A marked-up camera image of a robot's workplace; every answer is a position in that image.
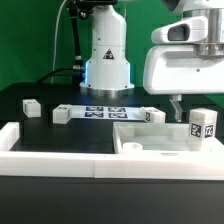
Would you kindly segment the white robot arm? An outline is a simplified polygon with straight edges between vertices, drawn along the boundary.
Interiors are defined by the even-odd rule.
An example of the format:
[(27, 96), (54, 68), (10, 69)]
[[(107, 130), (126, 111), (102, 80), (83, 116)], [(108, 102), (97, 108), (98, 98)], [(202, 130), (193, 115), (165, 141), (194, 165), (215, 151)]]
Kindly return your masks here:
[[(167, 94), (182, 120), (184, 94), (224, 93), (224, 0), (161, 0), (181, 20), (154, 30), (147, 53), (143, 87)], [(86, 62), (83, 92), (116, 96), (130, 91), (130, 64), (125, 58), (126, 21), (110, 0), (86, 0), (93, 6), (92, 56)]]

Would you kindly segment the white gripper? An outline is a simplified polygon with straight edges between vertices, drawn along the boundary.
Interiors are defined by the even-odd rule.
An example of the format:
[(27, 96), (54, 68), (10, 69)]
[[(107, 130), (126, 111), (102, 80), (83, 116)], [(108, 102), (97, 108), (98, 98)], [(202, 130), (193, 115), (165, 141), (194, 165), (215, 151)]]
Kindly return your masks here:
[(156, 46), (147, 53), (143, 87), (150, 94), (169, 96), (175, 120), (182, 121), (182, 96), (224, 93), (224, 57), (199, 56), (197, 48), (208, 36), (208, 19), (196, 16), (157, 28)]

